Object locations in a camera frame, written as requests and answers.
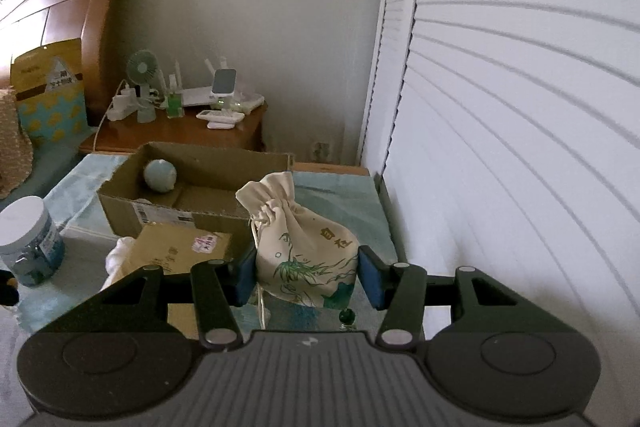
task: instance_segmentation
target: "small green bottle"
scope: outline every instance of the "small green bottle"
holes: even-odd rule
[[[182,107],[182,93],[178,92],[178,85],[175,75],[169,75],[169,93],[166,96],[166,117],[180,118],[184,116],[184,108]]]

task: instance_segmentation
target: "gift bag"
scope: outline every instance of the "gift bag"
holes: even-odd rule
[[[41,46],[12,64],[20,124],[34,147],[88,130],[81,57],[81,41],[73,39]]]
[[[291,172],[249,182],[236,198],[251,215],[261,288],[304,306],[347,307],[356,279],[358,240],[342,225],[294,201]]]

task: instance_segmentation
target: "pillow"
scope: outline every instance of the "pillow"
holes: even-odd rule
[[[18,123],[14,92],[0,89],[0,199],[29,177],[32,161],[31,141]]]

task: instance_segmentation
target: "desk fan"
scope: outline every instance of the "desk fan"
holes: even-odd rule
[[[164,75],[158,64],[158,58],[149,50],[140,50],[129,57],[127,61],[127,77],[131,82],[140,86],[138,99],[138,123],[147,123],[156,119],[156,108],[151,99],[149,83],[158,78],[162,93],[166,95]]]

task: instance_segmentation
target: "white lid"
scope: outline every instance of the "white lid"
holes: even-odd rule
[[[44,201],[27,196],[14,201],[0,212],[0,254],[15,253],[40,233],[49,213]]]

